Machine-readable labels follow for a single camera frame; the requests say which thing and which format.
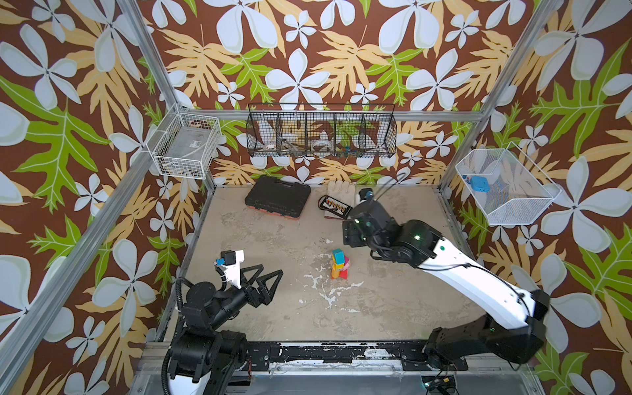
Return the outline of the teal block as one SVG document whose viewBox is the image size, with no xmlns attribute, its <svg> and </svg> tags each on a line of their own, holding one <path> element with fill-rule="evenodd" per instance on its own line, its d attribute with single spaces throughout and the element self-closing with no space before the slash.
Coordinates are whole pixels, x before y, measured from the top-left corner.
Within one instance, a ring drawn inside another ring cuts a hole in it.
<svg viewBox="0 0 632 395">
<path fill-rule="evenodd" d="M 332 251 L 332 261 L 335 266 L 343 266 L 346 262 L 346 256 L 340 249 Z"/>
</svg>

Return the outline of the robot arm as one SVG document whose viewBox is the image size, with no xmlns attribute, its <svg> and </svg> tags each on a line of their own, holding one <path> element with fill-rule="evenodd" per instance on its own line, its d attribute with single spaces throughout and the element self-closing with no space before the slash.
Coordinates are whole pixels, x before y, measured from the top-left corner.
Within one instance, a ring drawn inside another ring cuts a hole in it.
<svg viewBox="0 0 632 395">
<path fill-rule="evenodd" d="M 418 220 L 402 226 L 392 248 L 398 260 L 439 278 L 485 311 L 468 324 L 432 331 L 424 353 L 433 364 L 491 353 L 523 365 L 543 347 L 551 296 L 542 289 L 510 284 Z"/>
</svg>

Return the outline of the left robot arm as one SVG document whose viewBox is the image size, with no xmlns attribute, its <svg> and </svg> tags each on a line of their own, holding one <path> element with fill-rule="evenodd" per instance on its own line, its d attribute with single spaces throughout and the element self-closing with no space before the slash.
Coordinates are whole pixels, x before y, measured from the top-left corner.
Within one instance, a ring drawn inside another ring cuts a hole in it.
<svg viewBox="0 0 632 395">
<path fill-rule="evenodd" d="M 179 315 L 161 367 L 164 394 L 225 393 L 233 373 L 247 361 L 248 342 L 243 332 L 220 327 L 248 304 L 257 308 L 273 301 L 283 271 L 262 271 L 261 265 L 240 270 L 240 288 L 175 280 Z"/>
</svg>

